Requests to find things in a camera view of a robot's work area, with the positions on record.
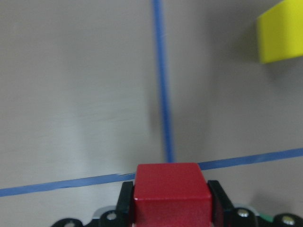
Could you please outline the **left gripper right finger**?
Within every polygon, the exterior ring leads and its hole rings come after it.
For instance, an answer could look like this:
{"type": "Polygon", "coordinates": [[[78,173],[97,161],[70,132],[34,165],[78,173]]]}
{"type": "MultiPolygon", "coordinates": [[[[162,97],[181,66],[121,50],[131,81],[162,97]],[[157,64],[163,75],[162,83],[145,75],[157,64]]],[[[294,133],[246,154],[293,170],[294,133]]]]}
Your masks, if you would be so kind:
{"type": "Polygon", "coordinates": [[[229,227],[234,206],[217,180],[208,180],[212,195],[212,224],[214,227],[229,227]]]}

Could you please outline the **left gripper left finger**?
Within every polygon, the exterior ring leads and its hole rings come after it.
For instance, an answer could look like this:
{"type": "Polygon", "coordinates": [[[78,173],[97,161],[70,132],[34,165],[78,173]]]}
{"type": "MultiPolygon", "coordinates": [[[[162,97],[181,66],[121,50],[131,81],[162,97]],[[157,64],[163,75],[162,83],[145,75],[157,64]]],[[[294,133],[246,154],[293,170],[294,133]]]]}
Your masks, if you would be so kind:
{"type": "Polygon", "coordinates": [[[116,204],[117,227],[132,227],[134,223],[134,183],[123,182],[116,204]]]}

